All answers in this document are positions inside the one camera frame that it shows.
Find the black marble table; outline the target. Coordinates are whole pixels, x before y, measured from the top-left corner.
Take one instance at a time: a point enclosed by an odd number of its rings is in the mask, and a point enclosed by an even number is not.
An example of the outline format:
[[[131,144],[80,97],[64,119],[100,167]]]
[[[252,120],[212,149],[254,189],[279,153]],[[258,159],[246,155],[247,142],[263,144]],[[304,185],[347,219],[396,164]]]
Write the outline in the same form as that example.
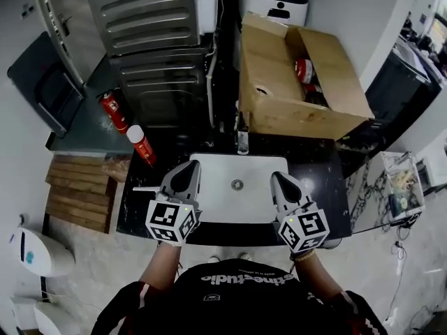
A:
[[[194,136],[159,136],[152,139],[157,163],[146,165],[141,157],[133,155],[126,178],[117,219],[117,231],[149,239],[145,225],[150,192],[135,191],[136,186],[158,187],[163,176],[194,153],[236,153],[232,135],[217,134],[210,141]],[[327,139],[286,137],[278,135],[250,135],[249,152],[255,156],[280,156],[286,159],[291,176],[307,182],[310,194],[325,212],[330,228],[329,240],[351,236],[348,200],[342,174],[342,164],[335,143]],[[189,244],[204,246],[282,246],[277,225],[259,221],[222,224],[207,222],[200,217],[200,225],[187,239]]]

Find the open cardboard box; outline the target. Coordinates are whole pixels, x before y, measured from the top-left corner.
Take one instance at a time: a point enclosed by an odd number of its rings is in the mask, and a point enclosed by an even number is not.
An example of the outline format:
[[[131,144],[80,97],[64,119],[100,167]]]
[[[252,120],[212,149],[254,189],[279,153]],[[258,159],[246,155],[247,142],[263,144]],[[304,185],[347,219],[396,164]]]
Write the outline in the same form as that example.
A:
[[[312,62],[326,105],[306,102],[298,59]],[[252,133],[331,140],[374,116],[336,36],[251,12],[242,19],[239,109]]]

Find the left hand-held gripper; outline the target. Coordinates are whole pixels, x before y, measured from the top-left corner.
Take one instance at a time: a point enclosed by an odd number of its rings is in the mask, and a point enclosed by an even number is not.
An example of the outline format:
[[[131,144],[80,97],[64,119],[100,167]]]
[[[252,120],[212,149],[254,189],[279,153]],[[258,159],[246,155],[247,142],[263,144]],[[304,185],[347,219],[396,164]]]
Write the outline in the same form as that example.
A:
[[[186,238],[198,227],[202,213],[197,197],[200,191],[201,165],[197,160],[187,161],[169,171],[161,182],[155,200],[149,201],[145,225],[152,238],[181,247]],[[174,196],[190,193],[188,201]]]

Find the red fire extinguisher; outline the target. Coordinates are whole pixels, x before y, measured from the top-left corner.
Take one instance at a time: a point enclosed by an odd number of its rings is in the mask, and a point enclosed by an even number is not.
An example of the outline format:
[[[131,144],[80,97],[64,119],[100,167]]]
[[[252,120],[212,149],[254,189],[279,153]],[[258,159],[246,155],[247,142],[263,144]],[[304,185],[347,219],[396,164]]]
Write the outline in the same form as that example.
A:
[[[97,99],[117,131],[120,134],[126,134],[129,129],[129,120],[117,92],[117,89],[109,89],[98,95]]]

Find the stack of wooden planks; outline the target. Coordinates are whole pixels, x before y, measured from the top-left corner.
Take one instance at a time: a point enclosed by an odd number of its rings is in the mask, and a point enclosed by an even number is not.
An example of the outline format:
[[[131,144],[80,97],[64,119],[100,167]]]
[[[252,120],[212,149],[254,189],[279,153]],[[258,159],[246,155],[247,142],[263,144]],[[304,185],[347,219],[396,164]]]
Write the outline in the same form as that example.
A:
[[[117,181],[105,172],[105,157],[53,157],[45,213],[101,233],[109,233]]]

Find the white bin with blue sticker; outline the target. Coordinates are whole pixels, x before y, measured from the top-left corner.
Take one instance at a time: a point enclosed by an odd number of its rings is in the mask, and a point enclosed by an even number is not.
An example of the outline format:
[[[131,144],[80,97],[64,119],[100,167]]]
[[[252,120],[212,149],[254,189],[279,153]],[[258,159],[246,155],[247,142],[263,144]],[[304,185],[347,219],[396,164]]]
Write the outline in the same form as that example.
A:
[[[39,232],[19,227],[10,245],[19,263],[37,276],[66,276],[74,270],[75,258],[70,250]]]

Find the person's right forearm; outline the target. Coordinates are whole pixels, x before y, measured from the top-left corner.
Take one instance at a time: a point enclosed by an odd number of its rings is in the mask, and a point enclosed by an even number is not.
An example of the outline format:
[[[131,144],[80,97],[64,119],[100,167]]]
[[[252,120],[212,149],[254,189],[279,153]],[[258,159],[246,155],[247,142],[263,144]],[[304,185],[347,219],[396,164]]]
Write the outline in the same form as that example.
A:
[[[319,299],[327,301],[343,291],[322,265],[315,250],[294,255],[292,260],[300,282]]]

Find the red white-capped spray can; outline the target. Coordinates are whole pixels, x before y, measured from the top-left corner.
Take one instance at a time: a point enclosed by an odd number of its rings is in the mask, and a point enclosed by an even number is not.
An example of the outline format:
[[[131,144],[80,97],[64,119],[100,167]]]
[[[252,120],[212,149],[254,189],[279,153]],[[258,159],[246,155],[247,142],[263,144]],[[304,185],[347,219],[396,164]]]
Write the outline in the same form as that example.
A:
[[[141,127],[139,125],[132,125],[127,130],[126,136],[146,164],[154,167],[156,164],[156,154],[150,146]]]

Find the dark metal-backed appliance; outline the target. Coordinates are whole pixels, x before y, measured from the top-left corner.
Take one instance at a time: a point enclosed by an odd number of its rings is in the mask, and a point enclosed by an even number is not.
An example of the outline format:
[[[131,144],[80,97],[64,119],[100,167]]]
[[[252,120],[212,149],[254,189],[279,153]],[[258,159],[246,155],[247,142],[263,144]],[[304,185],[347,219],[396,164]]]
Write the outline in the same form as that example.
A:
[[[208,47],[128,54],[110,59],[123,95],[144,128],[210,125],[206,92]]]

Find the dark grey microwave oven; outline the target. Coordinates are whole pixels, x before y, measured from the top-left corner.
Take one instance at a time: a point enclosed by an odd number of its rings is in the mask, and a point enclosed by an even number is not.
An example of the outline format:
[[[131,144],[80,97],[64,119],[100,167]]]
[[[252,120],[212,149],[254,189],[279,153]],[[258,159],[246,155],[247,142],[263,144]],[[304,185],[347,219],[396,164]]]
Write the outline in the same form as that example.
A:
[[[48,33],[43,32],[8,68],[7,76],[49,126],[63,138],[84,94],[73,81]]]

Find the small faucet bottle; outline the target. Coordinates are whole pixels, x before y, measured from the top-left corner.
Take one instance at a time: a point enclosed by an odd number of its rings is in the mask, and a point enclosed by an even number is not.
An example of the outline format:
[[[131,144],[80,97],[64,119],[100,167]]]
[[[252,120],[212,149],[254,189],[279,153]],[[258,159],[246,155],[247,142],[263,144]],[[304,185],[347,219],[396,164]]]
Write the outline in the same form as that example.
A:
[[[249,153],[249,127],[250,113],[239,112],[237,117],[237,153],[247,155]]]

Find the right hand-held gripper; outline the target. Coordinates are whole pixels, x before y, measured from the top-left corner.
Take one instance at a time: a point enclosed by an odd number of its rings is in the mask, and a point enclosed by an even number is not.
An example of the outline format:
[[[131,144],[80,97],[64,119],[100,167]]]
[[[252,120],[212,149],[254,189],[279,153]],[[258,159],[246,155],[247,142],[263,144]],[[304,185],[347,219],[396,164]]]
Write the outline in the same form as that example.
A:
[[[330,234],[330,228],[325,212],[311,202],[305,185],[285,172],[274,172],[271,191],[279,212],[276,217],[278,233],[291,253],[300,254],[320,246]],[[302,206],[288,210],[287,204]]]

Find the grey stone slab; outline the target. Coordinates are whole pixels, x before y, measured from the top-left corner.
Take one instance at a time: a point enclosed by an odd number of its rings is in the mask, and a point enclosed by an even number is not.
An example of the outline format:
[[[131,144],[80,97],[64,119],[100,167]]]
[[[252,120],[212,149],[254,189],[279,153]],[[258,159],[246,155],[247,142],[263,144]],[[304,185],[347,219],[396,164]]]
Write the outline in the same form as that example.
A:
[[[51,133],[45,147],[55,154],[132,154],[133,146],[119,134],[97,96],[118,87],[117,79],[105,57],[83,86],[85,99],[69,131],[63,138]]]

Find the brown wrapped package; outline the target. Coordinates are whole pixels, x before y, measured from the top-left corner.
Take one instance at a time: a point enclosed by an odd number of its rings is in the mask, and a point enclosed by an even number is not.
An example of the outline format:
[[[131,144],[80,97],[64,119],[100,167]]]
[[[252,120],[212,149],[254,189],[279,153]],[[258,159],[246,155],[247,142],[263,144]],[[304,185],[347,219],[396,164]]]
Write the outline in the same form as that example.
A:
[[[131,155],[106,155],[102,171],[116,182],[125,183],[131,164]]]

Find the grey metal door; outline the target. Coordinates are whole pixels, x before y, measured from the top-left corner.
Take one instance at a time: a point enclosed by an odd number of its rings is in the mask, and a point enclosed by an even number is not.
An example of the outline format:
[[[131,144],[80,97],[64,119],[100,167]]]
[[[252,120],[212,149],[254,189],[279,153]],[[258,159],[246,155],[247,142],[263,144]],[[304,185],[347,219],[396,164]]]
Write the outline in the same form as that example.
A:
[[[84,85],[105,56],[88,0],[37,0],[45,28],[65,67]]]

